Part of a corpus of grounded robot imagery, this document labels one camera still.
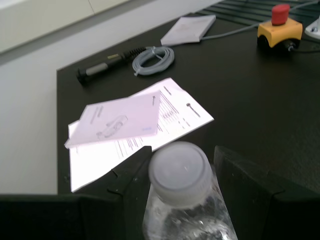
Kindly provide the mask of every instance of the plastic bottle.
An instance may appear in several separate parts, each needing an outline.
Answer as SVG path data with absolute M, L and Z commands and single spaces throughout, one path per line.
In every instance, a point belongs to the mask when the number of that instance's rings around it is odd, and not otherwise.
M 146 240 L 237 240 L 205 153 L 188 142 L 157 151 L 143 219 Z

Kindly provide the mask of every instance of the gray cord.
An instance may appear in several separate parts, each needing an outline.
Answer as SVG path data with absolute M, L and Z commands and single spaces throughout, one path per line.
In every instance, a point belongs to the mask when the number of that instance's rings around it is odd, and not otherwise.
M 143 67 L 142 65 L 151 58 L 157 57 L 159 62 L 153 66 Z M 140 53 L 132 62 L 132 68 L 135 71 L 134 75 L 151 75 L 166 70 L 175 60 L 174 51 L 167 46 L 149 47 L 147 50 Z
M 305 6 L 309 6 L 309 5 L 317 4 L 318 2 L 319 2 L 319 0 L 309 1 L 309 2 L 306 2 L 306 3 L 300 4 L 300 5 L 297 5 L 297 6 L 293 7 L 293 8 L 290 8 L 289 11 L 296 10 L 296 9 L 299 9 L 299 8 L 302 8 L 302 7 L 305 7 Z M 204 36 L 203 38 L 201 38 L 201 40 L 218 39 L 218 38 L 227 37 L 227 36 L 230 36 L 230 35 L 233 35 L 233 34 L 241 33 L 243 31 L 246 31 L 246 30 L 249 30 L 249 29 L 253 29 L 255 27 L 258 27 L 260 24 L 263 24 L 263 23 L 266 23 L 266 22 L 269 22 L 269 21 L 270 20 L 263 21 L 263 22 L 258 22 L 258 23 L 255 23 L 253 25 L 246 26 L 246 27 L 243 27 L 243 28 L 239 28 L 237 30 L 229 31 L 229 32 L 226 32 L 226 33 L 223 33 L 223 34 L 218 34 L 218 35 L 213 35 L 213 36 Z

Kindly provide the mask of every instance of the white bottle cap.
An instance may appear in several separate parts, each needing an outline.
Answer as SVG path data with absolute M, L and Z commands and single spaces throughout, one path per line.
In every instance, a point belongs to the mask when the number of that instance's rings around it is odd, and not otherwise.
M 198 146 L 178 141 L 153 155 L 149 178 L 164 203 L 190 207 L 201 203 L 210 193 L 213 172 L 206 154 Z

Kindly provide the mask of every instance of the dark desk surface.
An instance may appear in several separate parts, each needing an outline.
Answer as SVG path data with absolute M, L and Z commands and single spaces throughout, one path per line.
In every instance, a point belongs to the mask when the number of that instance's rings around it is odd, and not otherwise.
M 57 72 L 58 192 L 70 192 L 68 124 L 87 104 L 130 96 L 173 78 L 215 121 L 182 137 L 212 160 L 215 146 L 230 148 L 282 177 L 320 192 L 320 54 L 266 55 L 257 30 L 173 47 L 175 62 L 152 76 L 131 66 L 108 72 L 88 87 L 75 69 L 140 46 L 159 46 L 175 21 L 106 49 Z M 208 35 L 243 27 L 217 19 Z M 303 42 L 301 48 L 314 43 Z

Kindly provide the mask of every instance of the white booklet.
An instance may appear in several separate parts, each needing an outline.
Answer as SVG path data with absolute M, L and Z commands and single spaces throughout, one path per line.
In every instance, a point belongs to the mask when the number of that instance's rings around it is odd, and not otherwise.
M 160 91 L 87 105 L 66 148 L 157 133 Z
M 181 17 L 161 39 L 163 46 L 198 43 L 215 22 L 216 15 Z
M 143 146 L 155 151 L 160 147 L 213 121 L 213 117 L 171 78 L 132 96 L 160 91 L 157 134 L 115 141 L 82 145 L 69 149 L 71 191 L 97 180 Z M 71 123 L 69 137 L 73 136 L 79 121 Z

